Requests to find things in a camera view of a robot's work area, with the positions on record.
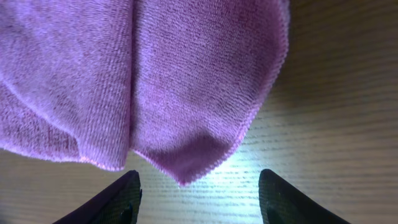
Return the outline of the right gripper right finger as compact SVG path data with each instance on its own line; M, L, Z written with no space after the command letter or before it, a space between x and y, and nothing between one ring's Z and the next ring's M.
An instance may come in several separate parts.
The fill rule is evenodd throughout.
M265 224L349 224L270 169L259 176L259 205Z

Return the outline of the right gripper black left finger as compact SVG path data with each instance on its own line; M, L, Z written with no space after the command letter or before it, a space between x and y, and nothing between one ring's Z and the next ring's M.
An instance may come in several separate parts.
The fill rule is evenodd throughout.
M141 198L139 173L130 170L54 224L136 224Z

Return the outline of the purple cloth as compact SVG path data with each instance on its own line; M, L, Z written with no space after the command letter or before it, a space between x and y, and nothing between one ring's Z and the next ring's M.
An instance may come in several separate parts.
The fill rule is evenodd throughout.
M242 142L289 22L286 0L2 1L1 147L192 183Z

